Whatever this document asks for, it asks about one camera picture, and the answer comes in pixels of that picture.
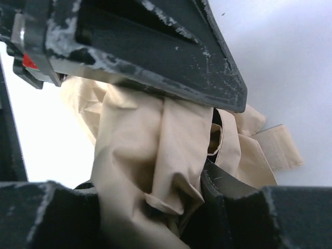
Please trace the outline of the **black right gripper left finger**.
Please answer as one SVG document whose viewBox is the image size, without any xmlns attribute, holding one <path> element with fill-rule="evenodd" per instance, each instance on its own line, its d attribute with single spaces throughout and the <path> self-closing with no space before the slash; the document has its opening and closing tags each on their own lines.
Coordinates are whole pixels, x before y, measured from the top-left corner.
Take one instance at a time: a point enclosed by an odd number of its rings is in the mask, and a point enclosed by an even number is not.
<svg viewBox="0 0 332 249">
<path fill-rule="evenodd" d="M 2 182 L 1 248 L 101 248 L 95 190 Z"/>
</svg>

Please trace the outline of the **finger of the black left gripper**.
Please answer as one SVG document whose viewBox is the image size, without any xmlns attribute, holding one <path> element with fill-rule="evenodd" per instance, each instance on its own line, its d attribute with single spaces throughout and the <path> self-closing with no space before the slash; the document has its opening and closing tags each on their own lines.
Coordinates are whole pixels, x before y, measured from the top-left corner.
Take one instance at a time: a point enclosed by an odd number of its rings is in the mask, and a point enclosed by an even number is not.
<svg viewBox="0 0 332 249">
<path fill-rule="evenodd" d="M 53 1 L 55 71 L 236 113 L 247 88 L 207 1 Z"/>
</svg>

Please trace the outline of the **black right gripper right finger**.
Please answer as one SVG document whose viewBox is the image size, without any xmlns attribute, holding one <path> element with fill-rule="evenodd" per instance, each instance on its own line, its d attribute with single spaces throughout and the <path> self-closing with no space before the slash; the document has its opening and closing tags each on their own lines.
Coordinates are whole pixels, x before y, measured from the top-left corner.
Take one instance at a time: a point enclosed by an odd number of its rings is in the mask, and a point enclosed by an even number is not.
<svg viewBox="0 0 332 249">
<path fill-rule="evenodd" d="M 207 160 L 204 204 L 182 240 L 191 248 L 331 248 L 331 188 L 255 189 Z"/>
</svg>

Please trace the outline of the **beige folding umbrella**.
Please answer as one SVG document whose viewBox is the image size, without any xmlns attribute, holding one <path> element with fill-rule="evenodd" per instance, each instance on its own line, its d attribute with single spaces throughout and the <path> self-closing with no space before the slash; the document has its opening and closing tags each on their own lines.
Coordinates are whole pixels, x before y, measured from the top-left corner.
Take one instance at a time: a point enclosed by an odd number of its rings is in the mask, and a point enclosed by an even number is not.
<svg viewBox="0 0 332 249">
<path fill-rule="evenodd" d="M 233 113 L 81 77 L 67 78 L 61 97 L 95 146 L 101 228 L 119 248 L 186 247 L 208 158 L 255 188 L 302 164 L 287 128 L 264 130 L 250 106 Z"/>
</svg>

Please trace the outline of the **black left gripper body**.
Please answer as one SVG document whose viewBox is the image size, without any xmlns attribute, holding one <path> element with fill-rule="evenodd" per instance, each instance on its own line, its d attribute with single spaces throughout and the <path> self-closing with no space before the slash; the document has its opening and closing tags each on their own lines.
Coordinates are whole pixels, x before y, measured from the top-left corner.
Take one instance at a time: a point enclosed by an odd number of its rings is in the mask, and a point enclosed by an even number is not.
<svg viewBox="0 0 332 249">
<path fill-rule="evenodd" d="M 47 58 L 45 40 L 52 1 L 1 1 L 1 41 L 14 58 L 13 72 L 29 85 L 59 87 L 62 75 Z"/>
</svg>

